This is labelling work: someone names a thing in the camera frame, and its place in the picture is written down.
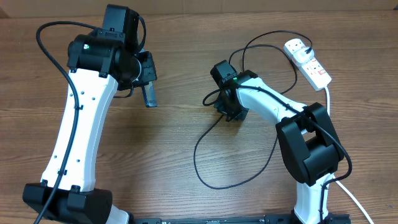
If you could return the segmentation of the Samsung Galaxy smartphone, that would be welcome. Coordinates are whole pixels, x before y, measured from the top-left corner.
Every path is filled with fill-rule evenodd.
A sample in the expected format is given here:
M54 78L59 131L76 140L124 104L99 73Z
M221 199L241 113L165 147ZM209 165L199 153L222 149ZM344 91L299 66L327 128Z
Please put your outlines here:
M147 85L142 86L141 89L146 107L147 108L157 107L157 99L155 95L153 82L149 82Z

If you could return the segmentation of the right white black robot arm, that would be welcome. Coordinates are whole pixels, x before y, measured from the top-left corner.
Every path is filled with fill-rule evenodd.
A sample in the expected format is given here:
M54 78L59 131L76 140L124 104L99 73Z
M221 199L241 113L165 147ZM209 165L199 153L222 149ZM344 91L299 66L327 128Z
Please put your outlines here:
M282 221L350 223L348 215L334 215L327 209L330 184L347 178L353 166L326 108L290 100L256 73L239 73L225 60L210 75L218 86L212 105L227 121L244 120L252 110L275 126L284 165L297 182L294 209Z

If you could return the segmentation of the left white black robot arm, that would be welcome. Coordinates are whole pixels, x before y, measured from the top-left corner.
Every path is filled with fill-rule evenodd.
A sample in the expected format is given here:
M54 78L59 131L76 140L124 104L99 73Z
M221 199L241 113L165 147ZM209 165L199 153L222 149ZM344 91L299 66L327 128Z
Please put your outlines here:
M148 108L157 106L152 54L144 50L144 19L126 6L106 7L103 25L90 27L68 46L61 73L68 96L51 159L38 183L26 184L22 199L39 218L62 223L132 223L131 213L97 189L96 158L107 111L117 91L140 88Z

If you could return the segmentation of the white charger plug adapter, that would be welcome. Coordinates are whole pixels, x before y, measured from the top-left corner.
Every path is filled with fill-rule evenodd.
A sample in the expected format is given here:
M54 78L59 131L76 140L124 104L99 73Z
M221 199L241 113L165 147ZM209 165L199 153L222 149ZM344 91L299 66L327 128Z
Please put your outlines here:
M313 50L307 52L307 50L308 49L302 48L293 54L296 66L301 67L302 65L309 62L312 58L314 58L315 52Z

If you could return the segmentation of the white power strip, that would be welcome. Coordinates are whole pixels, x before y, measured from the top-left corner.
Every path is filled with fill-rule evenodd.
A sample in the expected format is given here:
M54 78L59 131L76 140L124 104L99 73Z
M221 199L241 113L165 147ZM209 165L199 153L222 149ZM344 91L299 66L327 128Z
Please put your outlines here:
M307 47L300 39L292 39L284 44L284 50L294 64L293 54L302 48L309 49L310 47ZM296 67L316 91L324 89L331 82L331 76L315 57L301 67Z

